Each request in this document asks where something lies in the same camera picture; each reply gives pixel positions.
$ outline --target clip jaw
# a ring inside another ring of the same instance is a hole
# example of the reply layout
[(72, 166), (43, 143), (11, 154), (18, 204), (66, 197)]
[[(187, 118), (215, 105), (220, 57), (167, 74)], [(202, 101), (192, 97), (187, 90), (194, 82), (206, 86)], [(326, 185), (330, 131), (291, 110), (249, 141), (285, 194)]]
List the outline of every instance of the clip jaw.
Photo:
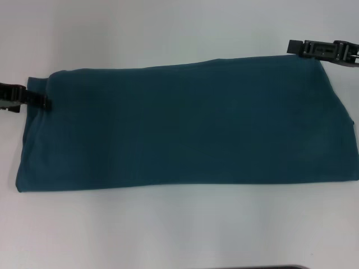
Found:
[(27, 91), (25, 86), (0, 83), (0, 109), (20, 112), (20, 105), (37, 106), (44, 110), (51, 109), (51, 101), (46, 95)]
[(342, 66), (359, 67), (355, 60), (359, 58), (359, 45), (336, 40), (333, 43), (318, 41), (290, 40), (287, 53), (296, 54), (302, 58), (315, 58)]

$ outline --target black clip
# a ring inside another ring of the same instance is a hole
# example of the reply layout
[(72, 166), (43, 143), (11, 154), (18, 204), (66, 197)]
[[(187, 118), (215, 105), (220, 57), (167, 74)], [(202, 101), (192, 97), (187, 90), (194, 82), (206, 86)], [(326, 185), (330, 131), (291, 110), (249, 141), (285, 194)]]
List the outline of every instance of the black clip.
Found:
[(44, 110), (51, 110), (51, 101), (46, 95), (27, 91), (25, 86), (0, 83), (0, 109), (20, 112), (20, 105), (37, 106)]
[(302, 58), (315, 58), (341, 66), (358, 67), (355, 60), (359, 58), (359, 45), (336, 40), (333, 43), (318, 41), (290, 40), (287, 53), (296, 54)]

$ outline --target folded cloth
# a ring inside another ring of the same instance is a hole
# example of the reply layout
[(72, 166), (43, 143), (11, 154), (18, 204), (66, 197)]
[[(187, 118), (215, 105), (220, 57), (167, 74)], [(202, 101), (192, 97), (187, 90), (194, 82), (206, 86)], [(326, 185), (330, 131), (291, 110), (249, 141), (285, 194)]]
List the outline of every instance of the folded cloth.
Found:
[(295, 55), (29, 78), (20, 192), (358, 179), (345, 107)]

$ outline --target teal fabric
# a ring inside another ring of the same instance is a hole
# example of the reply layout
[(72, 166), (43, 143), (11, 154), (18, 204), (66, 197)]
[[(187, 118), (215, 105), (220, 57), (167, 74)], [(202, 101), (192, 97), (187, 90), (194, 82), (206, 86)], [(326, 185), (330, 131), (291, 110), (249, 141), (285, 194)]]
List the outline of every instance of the teal fabric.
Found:
[(28, 89), (53, 110), (27, 108), (20, 192), (358, 179), (353, 121), (316, 60), (60, 71)]

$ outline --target white table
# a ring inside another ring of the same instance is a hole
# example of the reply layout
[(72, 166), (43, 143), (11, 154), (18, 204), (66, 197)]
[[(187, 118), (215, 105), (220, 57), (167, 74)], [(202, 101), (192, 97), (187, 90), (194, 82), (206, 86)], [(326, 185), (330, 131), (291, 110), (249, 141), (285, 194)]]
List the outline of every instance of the white table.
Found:
[[(3, 0), (0, 82), (359, 43), (359, 2)], [(359, 123), (359, 69), (325, 63)], [(26, 109), (0, 112), (0, 268), (359, 267), (359, 183), (17, 193)]]

